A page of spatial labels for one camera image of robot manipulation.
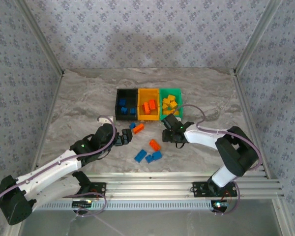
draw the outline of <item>yellow lego brick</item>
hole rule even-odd
[[[177,104],[175,101],[173,101],[173,102],[171,102],[171,103],[169,104],[169,106],[170,106],[170,108],[172,108],[172,109],[176,109],[177,106],[178,106],[178,104]]]
[[[174,113],[175,116],[179,116],[179,111],[175,111],[175,112],[174,112],[174,111],[175,111],[175,110],[171,110],[170,112],[171,112],[171,113]]]
[[[165,103],[167,106],[169,106],[170,102],[171,101],[168,98],[163,99],[163,103]]]
[[[168,105],[166,103],[163,103],[163,110],[168,110]]]
[[[171,102],[176,100],[176,97],[174,95],[168,95],[167,99],[169,99]]]
[[[163,115],[169,115],[171,113],[171,111],[167,110],[167,111],[164,111],[163,110]]]

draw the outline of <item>marble surface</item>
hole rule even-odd
[[[147,69],[79,69],[67,70],[62,79],[52,121],[47,131],[39,166],[58,157],[76,140],[96,132],[98,115],[115,115],[116,89],[119,88],[181,88],[184,104],[201,107],[207,115],[203,126],[247,131],[236,97],[232,77],[226,68],[147,68]],[[200,113],[184,108],[183,122],[197,121]],[[104,172],[189,172],[215,171],[222,165],[216,150],[195,144],[176,149],[162,143],[163,124],[143,121],[145,128],[134,135],[132,142],[114,147],[103,160],[84,167],[85,171]],[[116,121],[118,131],[128,128],[129,121]],[[152,153],[150,139],[162,146],[163,158],[140,164],[134,157],[145,149]]]

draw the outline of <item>patterned wallpaper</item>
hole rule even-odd
[[[295,0],[282,3],[240,78],[295,223]]]
[[[233,68],[268,0],[26,0],[63,69]]]
[[[13,0],[0,0],[0,180],[30,170],[59,80]],[[0,211],[0,236],[6,220]]]

